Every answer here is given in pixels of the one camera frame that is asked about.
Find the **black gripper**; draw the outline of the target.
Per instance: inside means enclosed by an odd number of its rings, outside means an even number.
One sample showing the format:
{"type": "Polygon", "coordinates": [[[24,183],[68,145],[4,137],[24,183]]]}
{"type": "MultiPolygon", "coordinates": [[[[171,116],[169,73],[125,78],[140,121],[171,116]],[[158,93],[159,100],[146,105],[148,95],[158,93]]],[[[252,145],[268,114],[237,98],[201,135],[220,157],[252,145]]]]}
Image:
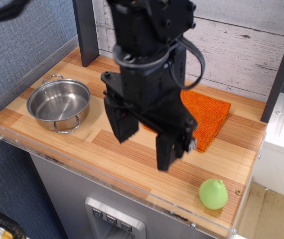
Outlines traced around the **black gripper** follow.
{"type": "Polygon", "coordinates": [[[105,72],[104,105],[111,128],[119,143],[139,129],[139,123],[154,130],[157,168],[168,171],[185,151],[194,149],[197,122],[181,100],[181,88],[168,70],[105,72]]]}

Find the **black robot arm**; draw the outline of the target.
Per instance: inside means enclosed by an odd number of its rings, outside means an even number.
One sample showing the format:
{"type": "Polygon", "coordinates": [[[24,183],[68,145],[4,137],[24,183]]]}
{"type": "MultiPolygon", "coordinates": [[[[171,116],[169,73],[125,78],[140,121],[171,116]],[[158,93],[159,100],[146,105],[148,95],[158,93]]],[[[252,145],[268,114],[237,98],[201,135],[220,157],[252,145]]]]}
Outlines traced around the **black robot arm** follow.
{"type": "Polygon", "coordinates": [[[197,121],[184,106],[186,53],[205,67],[197,47],[184,33],[196,26],[196,5],[189,0],[110,0],[116,35],[114,60],[120,73],[105,72],[105,110],[113,133],[123,142],[142,123],[157,133],[161,171],[196,148],[197,121]]]}

